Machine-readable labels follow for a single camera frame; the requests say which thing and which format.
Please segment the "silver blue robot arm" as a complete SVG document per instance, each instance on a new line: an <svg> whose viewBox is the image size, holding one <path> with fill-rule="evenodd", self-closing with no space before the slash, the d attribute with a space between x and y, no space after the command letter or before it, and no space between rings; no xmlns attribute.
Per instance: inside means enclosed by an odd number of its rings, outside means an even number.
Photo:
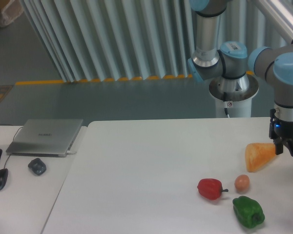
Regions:
<svg viewBox="0 0 293 234"><path fill-rule="evenodd" d="M237 117L250 116L251 110L243 102L257 94L256 79L264 79L274 90L269 137L276 154L287 148L293 157L293 5L286 0L254 2L287 45L260 47L248 54L245 45L236 41L216 45L227 4L225 0L190 2L197 19L196 49L188 60L190 72L199 81L211 79L209 92L215 98L217 114L226 117L231 117L228 110L232 105L238 105Z"/></svg>

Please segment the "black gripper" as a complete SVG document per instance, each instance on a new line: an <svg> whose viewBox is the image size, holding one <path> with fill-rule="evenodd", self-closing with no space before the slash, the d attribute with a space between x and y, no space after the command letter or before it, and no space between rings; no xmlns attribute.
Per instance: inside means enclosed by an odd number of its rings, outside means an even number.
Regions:
<svg viewBox="0 0 293 234"><path fill-rule="evenodd" d="M275 106L270 110L269 137L273 139L276 155L283 153L282 140L285 140L285 146L293 157L293 106Z"/></svg>

